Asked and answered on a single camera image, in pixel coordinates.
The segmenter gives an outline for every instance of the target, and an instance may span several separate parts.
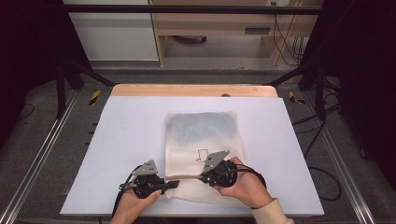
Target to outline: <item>white board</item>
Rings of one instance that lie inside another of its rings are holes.
[[[247,165],[261,173],[288,216],[320,216],[323,208],[281,98],[111,96],[61,214],[110,215],[128,174],[154,159],[164,175],[164,119],[168,113],[236,114]],[[149,217],[247,217],[247,207],[168,200],[145,210]]]

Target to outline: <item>human arm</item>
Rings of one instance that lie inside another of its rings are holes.
[[[235,164],[243,164],[238,158],[230,159]],[[291,224],[293,220],[286,218],[278,199],[272,198],[260,179],[253,173],[238,172],[236,183],[223,188],[215,186],[222,196],[234,197],[249,206],[258,224],[279,223]]]
[[[161,195],[161,190],[152,192],[147,198],[139,199],[134,195],[132,189],[127,189],[122,194],[119,205],[111,224],[131,224],[143,212],[143,210],[157,201]]]

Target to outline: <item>electrical cord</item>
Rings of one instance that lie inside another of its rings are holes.
[[[31,107],[32,107],[32,110],[31,110],[27,115],[23,116],[22,118],[19,118],[18,120],[26,119],[26,118],[28,118],[29,116],[31,116],[31,115],[33,114],[33,112],[35,112],[35,106],[34,106],[34,105],[32,105],[32,104],[27,104],[27,103],[26,103],[25,105],[31,106]]]
[[[248,173],[252,173],[254,175],[256,175],[260,181],[262,182],[262,184],[265,186],[265,188],[267,189],[267,184],[265,183],[265,179],[264,177],[262,177],[262,175],[260,173],[258,173],[257,171],[255,171],[253,168],[250,168],[244,164],[236,164],[236,166],[242,166],[244,167],[244,169],[239,169],[237,168],[236,170],[230,170],[230,171],[226,171],[226,172],[222,172],[219,173],[218,175],[227,175],[227,174],[232,174],[232,173],[237,173],[237,172],[248,172]]]
[[[284,43],[285,43],[285,45],[286,45],[286,48],[288,49],[288,51],[289,51],[289,53],[290,53],[290,55],[291,55],[291,57],[292,57],[292,54],[291,54],[291,52],[290,52],[289,46],[288,46],[288,44],[287,44],[287,41],[286,41],[286,39],[283,37],[282,32],[280,31],[279,26],[277,25],[276,14],[275,14],[274,16],[275,16],[275,22],[274,22],[274,30],[273,30],[273,39],[274,39],[275,46],[276,46],[277,50],[279,51],[280,56],[281,56],[282,59],[283,59],[283,62],[285,62],[285,64],[291,65],[291,66],[299,65],[299,64],[297,64],[297,63],[288,63],[288,62],[286,61],[285,57],[283,56],[282,50],[280,50],[279,46],[277,45],[276,39],[275,39],[275,30],[276,30],[276,28],[278,29],[280,35],[282,36],[282,39],[283,39],[283,41],[284,41]]]
[[[343,189],[342,189],[342,187],[341,187],[340,182],[337,180],[337,178],[336,178],[334,175],[330,174],[329,172],[327,172],[327,171],[325,171],[325,170],[323,170],[323,169],[320,169],[320,168],[314,167],[314,166],[308,166],[308,169],[309,169],[309,170],[320,171],[320,172],[322,172],[322,173],[328,175],[328,176],[335,182],[335,184],[337,185],[337,189],[338,189],[338,190],[337,190],[337,192],[338,192],[338,193],[337,193],[337,196],[335,196],[334,198],[325,198],[325,197],[323,197],[323,196],[321,196],[321,195],[319,194],[318,196],[319,196],[320,199],[325,200],[325,201],[328,201],[328,202],[335,202],[335,201],[337,201],[338,199],[341,198],[341,196],[342,196],[342,194],[343,194]]]
[[[326,101],[326,99],[327,99],[328,97],[332,96],[332,95],[336,95],[335,92],[331,92],[331,93],[327,94],[327,95],[323,98],[323,101]],[[340,107],[340,104],[336,104],[336,105],[332,105],[332,106],[330,106],[329,108],[327,108],[327,109],[324,111],[324,113],[325,113],[326,116],[324,117],[324,120],[323,120],[323,122],[320,124],[320,126],[314,128],[314,129],[312,129],[311,131],[308,131],[308,132],[312,132],[313,130],[318,129],[317,133],[315,134],[314,138],[312,139],[311,143],[309,144],[307,150],[306,150],[305,153],[304,153],[304,158],[305,158],[305,159],[306,159],[306,157],[308,156],[308,153],[309,153],[310,150],[312,149],[312,146],[314,145],[314,143],[315,143],[316,140],[318,139],[318,136],[319,136],[319,134],[321,133],[321,131],[322,131],[322,129],[323,129],[323,127],[324,127],[324,125],[325,125],[325,123],[326,123],[326,117],[327,117],[327,115],[331,114],[333,111],[335,111],[335,110],[338,109],[339,107]],[[308,120],[313,119],[313,118],[315,118],[315,117],[317,117],[317,116],[319,116],[319,114],[315,114],[315,115],[313,115],[313,116],[309,116],[309,117],[304,118],[304,119],[299,119],[299,120],[293,122],[292,125],[294,126],[294,125],[298,125],[298,124],[307,122]],[[323,196],[321,196],[320,194],[318,194],[318,196],[319,196],[320,199],[322,199],[322,200],[324,200],[324,201],[328,201],[328,202],[335,202],[335,201],[337,201],[337,200],[339,200],[339,199],[341,198],[341,196],[342,196],[342,187],[341,187],[340,182],[337,180],[337,178],[336,178],[334,175],[332,175],[331,173],[329,173],[329,172],[326,171],[326,170],[323,170],[323,169],[320,169],[320,168],[314,167],[314,166],[309,166],[308,169],[309,169],[309,170],[316,170],[316,171],[322,172],[323,174],[329,176],[329,177],[335,182],[335,184],[337,185],[337,195],[336,195],[334,198],[326,198],[326,197],[323,197]]]
[[[283,62],[284,62],[285,64],[287,64],[287,65],[292,65],[292,66],[300,65],[301,59],[302,59],[302,57],[303,57],[302,52],[303,52],[303,43],[304,43],[304,42],[303,42],[303,41],[300,41],[299,53],[297,54],[298,56],[296,57],[296,55],[294,54],[294,52],[291,53],[291,51],[290,51],[290,49],[289,49],[289,43],[286,41],[285,36],[283,36],[283,34],[282,34],[282,32],[281,32],[281,30],[280,30],[280,28],[279,28],[279,24],[277,23],[277,16],[276,16],[276,14],[274,14],[274,17],[275,17],[275,22],[274,22],[274,30],[273,30],[273,39],[274,39],[275,46],[276,46],[277,50],[279,51],[280,56],[281,56],[282,59],[283,59]],[[290,29],[291,29],[291,25],[292,25],[292,23],[290,23],[290,25],[289,25],[288,32],[289,32]],[[291,58],[292,58],[295,62],[297,62],[297,64],[286,62],[286,59],[285,59],[285,57],[284,57],[282,51],[280,50],[279,46],[278,46],[277,43],[276,43],[276,39],[275,39],[275,31],[276,31],[276,29],[279,31],[280,36],[281,36],[282,39],[283,39],[283,43],[284,43],[284,45],[286,46],[286,49],[288,50],[288,52],[289,52]]]
[[[318,129],[318,128],[320,128],[320,126],[318,126],[318,127],[316,127],[316,128],[312,128],[311,130],[308,130],[308,131],[297,132],[297,134],[299,134],[299,133],[312,133],[314,130],[316,130],[316,129]]]

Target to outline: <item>crumpled fabric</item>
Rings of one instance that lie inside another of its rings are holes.
[[[168,114],[165,122],[165,180],[174,175],[199,175],[207,154],[218,151],[230,150],[224,160],[236,156],[245,163],[235,113]],[[198,179],[180,180],[176,189],[165,194],[169,199],[242,205],[235,198],[221,196]]]

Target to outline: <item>metal frame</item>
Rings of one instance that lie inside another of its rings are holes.
[[[243,7],[243,6],[145,6],[145,5],[44,5],[41,10],[51,12],[87,13],[198,13],[198,14],[272,14],[272,15],[322,15],[338,13],[336,9],[321,7]]]
[[[62,127],[64,126],[70,114],[70,111],[72,110],[76,102],[77,97],[78,91],[72,91],[69,99],[67,100],[67,107],[63,115],[59,119],[56,119],[53,123],[52,128],[46,137],[46,140],[44,141],[37,155],[35,156],[35,160],[32,162],[32,165],[27,171],[25,177],[20,183],[20,186],[18,187],[8,206],[1,214],[1,224],[13,223],[18,213],[20,212],[24,201],[26,200],[30,190],[32,189],[32,186],[35,183],[35,180],[37,179],[41,168],[43,167],[48,155],[50,154],[52,147],[55,144],[55,141],[58,138],[58,135],[61,132]]]
[[[303,95],[312,113],[316,114],[313,94],[308,93],[307,91],[303,91]],[[316,118],[316,123],[318,125],[321,124],[319,118]],[[370,208],[368,207],[366,201],[364,201],[358,185],[353,179],[352,174],[349,172],[349,169],[347,168],[346,163],[342,159],[341,154],[339,153],[337,146],[332,140],[332,136],[330,135],[329,130],[326,128],[326,126],[323,128],[321,135],[323,143],[329,153],[330,159],[332,160],[332,164],[334,165],[335,171],[340,177],[340,181],[344,186],[344,190],[352,204],[353,209],[355,210],[359,222],[364,224],[374,224],[375,220],[370,211]]]

